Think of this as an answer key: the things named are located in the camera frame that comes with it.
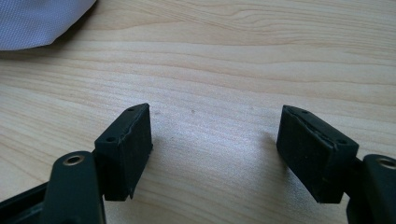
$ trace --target light wood surface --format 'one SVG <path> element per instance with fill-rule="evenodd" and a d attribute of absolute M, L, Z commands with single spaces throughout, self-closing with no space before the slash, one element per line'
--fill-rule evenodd
<path fill-rule="evenodd" d="M 108 223 L 346 223 L 276 152 L 282 105 L 396 157 L 395 1 L 100 0 L 54 44 L 0 52 L 0 200 L 46 182 L 126 107 L 154 150 Z"/>

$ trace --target black bracket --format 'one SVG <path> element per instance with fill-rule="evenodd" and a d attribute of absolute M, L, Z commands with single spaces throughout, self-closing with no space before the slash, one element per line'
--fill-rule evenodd
<path fill-rule="evenodd" d="M 356 158 L 359 145 L 309 111 L 284 105 L 279 155 L 318 203 L 350 197 L 349 223 L 396 223 L 396 160 Z"/>
<path fill-rule="evenodd" d="M 0 203 L 0 223 L 106 223 L 102 195 L 125 201 L 152 150 L 149 105 L 126 109 L 95 141 L 52 167 L 48 183 Z"/>

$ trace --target wood grain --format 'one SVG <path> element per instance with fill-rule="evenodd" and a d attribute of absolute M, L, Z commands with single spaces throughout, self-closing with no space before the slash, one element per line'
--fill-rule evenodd
<path fill-rule="evenodd" d="M 282 105 L 396 157 L 396 2 L 99 0 L 52 45 L 0 52 L 0 200 L 126 107 L 154 151 L 108 223 L 346 223 L 276 153 Z"/>

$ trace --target screw hole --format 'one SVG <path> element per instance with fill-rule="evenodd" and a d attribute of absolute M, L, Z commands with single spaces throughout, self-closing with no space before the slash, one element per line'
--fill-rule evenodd
<path fill-rule="evenodd" d="M 343 140 L 343 139 L 338 139 L 337 140 L 337 143 L 339 143 L 339 144 L 346 144 L 347 143 L 347 141 L 346 140 Z"/>
<path fill-rule="evenodd" d="M 394 162 L 394 161 L 390 161 L 390 160 L 384 159 L 384 158 L 380 158 L 376 161 L 378 161 L 378 163 L 380 165 L 382 165 L 383 167 L 386 167 L 386 168 L 392 169 L 392 170 L 396 170 L 396 162 Z"/>
<path fill-rule="evenodd" d="M 107 141 L 107 142 L 114 142 L 114 141 L 116 141 L 116 138 L 115 138 L 115 137 L 108 137 L 108 138 L 106 139 L 106 141 Z"/>
<path fill-rule="evenodd" d="M 72 166 L 72 165 L 79 164 L 82 161 L 84 161 L 84 156 L 81 156 L 81 155 L 71 156 L 71 157 L 67 158 L 66 160 L 64 160 L 64 165 Z"/>

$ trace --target wooden table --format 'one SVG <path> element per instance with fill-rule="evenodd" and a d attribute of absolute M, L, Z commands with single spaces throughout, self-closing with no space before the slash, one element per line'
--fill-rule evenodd
<path fill-rule="evenodd" d="M 396 2 L 100 0 L 50 46 L 0 52 L 0 200 L 149 103 L 154 150 L 108 223 L 346 223 L 276 152 L 282 105 L 396 157 Z"/>

